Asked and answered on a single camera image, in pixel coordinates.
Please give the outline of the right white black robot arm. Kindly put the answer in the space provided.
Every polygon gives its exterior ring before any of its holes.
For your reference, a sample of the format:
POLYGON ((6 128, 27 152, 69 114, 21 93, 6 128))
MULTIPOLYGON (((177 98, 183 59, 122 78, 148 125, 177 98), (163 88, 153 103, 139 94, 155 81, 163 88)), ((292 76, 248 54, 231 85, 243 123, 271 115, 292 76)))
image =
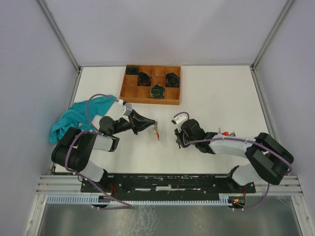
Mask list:
POLYGON ((226 188, 238 192, 250 182, 263 180, 278 185, 283 177, 292 172, 292 154, 267 133, 241 138, 220 132, 205 132, 195 119, 173 117, 174 131, 180 148, 193 145, 201 153, 228 154, 249 161, 236 166, 228 174, 226 188))

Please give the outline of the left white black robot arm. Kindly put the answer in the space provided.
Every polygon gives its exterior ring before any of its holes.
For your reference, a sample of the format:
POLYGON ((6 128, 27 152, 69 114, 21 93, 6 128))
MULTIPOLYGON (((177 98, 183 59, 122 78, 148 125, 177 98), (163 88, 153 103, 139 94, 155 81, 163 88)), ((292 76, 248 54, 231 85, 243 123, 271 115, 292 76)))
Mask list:
POLYGON ((90 160, 92 151, 114 152, 120 141, 115 134, 132 130, 137 135, 156 123, 132 110, 126 118, 121 117, 119 120, 102 117, 99 122, 100 134, 70 127, 57 143, 51 159, 68 171, 92 180, 92 187, 103 192, 109 186, 108 172, 90 160))

